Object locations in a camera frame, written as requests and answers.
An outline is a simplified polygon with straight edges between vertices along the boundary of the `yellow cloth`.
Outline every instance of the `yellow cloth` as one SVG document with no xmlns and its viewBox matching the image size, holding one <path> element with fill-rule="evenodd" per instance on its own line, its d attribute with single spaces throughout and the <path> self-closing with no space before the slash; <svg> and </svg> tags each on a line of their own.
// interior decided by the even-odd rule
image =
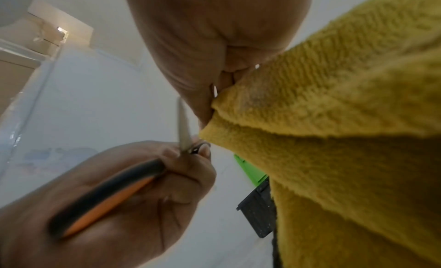
<svg viewBox="0 0 441 268">
<path fill-rule="evenodd" d="M 213 103 L 265 171 L 285 268 L 441 267 L 441 0 L 369 0 Z"/>
</svg>

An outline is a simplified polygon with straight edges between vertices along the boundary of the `light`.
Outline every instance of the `light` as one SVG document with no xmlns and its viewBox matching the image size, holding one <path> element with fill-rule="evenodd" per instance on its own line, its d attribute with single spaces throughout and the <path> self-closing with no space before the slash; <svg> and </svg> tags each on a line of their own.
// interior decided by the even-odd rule
<svg viewBox="0 0 441 268">
<path fill-rule="evenodd" d="M 62 33 L 64 33 L 64 34 L 67 34 L 67 33 L 68 33 L 68 31 L 66 31 L 65 29 L 63 29 L 63 28 L 61 28 L 61 27 L 58 27 L 57 30 L 60 31 L 60 32 L 62 32 Z"/>
</svg>

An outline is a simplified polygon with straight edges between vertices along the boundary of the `black plastic object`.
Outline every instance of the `black plastic object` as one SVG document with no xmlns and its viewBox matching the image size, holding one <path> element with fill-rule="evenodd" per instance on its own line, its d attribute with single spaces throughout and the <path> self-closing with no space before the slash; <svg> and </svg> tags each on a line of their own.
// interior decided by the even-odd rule
<svg viewBox="0 0 441 268">
<path fill-rule="evenodd" d="M 276 206 L 271 199 L 269 179 L 265 179 L 250 193 L 236 210 L 241 210 L 257 236 L 266 237 L 276 228 Z"/>
</svg>

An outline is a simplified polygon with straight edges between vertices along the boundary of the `green plastic object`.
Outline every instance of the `green plastic object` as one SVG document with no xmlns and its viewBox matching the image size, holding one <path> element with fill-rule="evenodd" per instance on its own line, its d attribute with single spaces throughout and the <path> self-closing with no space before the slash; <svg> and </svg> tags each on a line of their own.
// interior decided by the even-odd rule
<svg viewBox="0 0 441 268">
<path fill-rule="evenodd" d="M 265 172 L 248 163 L 246 160 L 242 159 L 238 155 L 235 154 L 234 158 L 256 187 L 259 186 L 260 183 L 262 183 L 268 177 Z"/>
</svg>

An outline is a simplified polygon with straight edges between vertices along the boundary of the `yellow towel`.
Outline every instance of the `yellow towel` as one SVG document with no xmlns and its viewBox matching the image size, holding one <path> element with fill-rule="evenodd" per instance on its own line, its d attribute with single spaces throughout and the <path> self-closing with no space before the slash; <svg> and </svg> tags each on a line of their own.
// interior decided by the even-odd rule
<svg viewBox="0 0 441 268">
<path fill-rule="evenodd" d="M 213 103 L 291 267 L 441 267 L 441 0 L 369 0 Z"/>
</svg>

